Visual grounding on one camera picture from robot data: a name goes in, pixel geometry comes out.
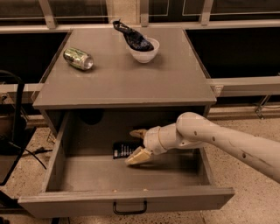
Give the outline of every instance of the metal post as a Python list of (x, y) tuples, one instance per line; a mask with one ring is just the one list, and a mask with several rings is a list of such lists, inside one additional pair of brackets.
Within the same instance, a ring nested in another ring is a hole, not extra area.
[(149, 0), (140, 1), (140, 23), (142, 27), (149, 25)]
[(214, 0), (205, 0), (203, 9), (199, 18), (199, 21), (202, 25), (208, 25), (210, 21), (211, 9), (213, 6)]
[(52, 11), (52, 8), (51, 8), (51, 5), (50, 5), (49, 1), (48, 0), (38, 0), (38, 2), (39, 2), (40, 6), (41, 6), (41, 9), (43, 11), (47, 28), (55, 29), (57, 24), (56, 24), (56, 21), (53, 17), (53, 11)]

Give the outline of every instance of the floor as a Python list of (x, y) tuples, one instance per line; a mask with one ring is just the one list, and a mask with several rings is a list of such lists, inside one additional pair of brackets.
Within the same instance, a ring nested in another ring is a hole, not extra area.
[[(252, 109), (248, 111), (227, 112), (212, 110), (209, 119), (234, 130), (244, 131), (255, 136), (266, 137), (280, 142), (280, 111), (267, 109), (263, 112), (265, 119), (259, 119)], [(49, 129), (39, 128), (28, 145), (30, 151), (44, 146), (53, 147), (48, 139)], [(235, 196), (221, 209), (215, 211), (194, 211), (175, 213), (145, 213), (131, 216), (90, 216), (71, 217), (60, 223), (280, 223), (280, 184), (263, 176), (224, 151), (208, 145), (206, 154), (212, 168), (217, 186), (233, 187)], [(51, 152), (38, 157), (47, 165)], [(0, 189), (12, 198), (21, 195), (33, 195), (40, 192), (45, 170), (33, 157), (23, 156), (6, 186)], [(50, 220), (35, 219), (26, 214), (1, 214), (10, 223), (50, 223)]]

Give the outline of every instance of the open drawer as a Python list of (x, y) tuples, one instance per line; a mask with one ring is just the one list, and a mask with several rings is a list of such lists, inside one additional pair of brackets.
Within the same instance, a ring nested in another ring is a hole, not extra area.
[(177, 113), (107, 108), (87, 124), (66, 111), (43, 192), (19, 204), (38, 218), (220, 209), (234, 190), (214, 186), (203, 149), (170, 150), (133, 167), (113, 159), (114, 143), (138, 141), (131, 130), (172, 123)]

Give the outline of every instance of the gray tabletop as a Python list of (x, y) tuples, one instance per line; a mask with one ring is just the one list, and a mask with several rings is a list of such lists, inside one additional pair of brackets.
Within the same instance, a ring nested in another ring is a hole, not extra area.
[(160, 43), (157, 56), (141, 64), (113, 28), (73, 30), (65, 49), (92, 55), (82, 72), (62, 53), (33, 106), (36, 109), (123, 108), (209, 105), (214, 94), (181, 28), (137, 28)]

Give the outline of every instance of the soda can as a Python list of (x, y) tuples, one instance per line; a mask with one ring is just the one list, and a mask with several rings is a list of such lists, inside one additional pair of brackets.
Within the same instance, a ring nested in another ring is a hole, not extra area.
[(63, 58), (71, 66), (79, 68), (81, 70), (88, 70), (94, 64), (94, 60), (90, 54), (73, 47), (67, 48), (63, 52)]

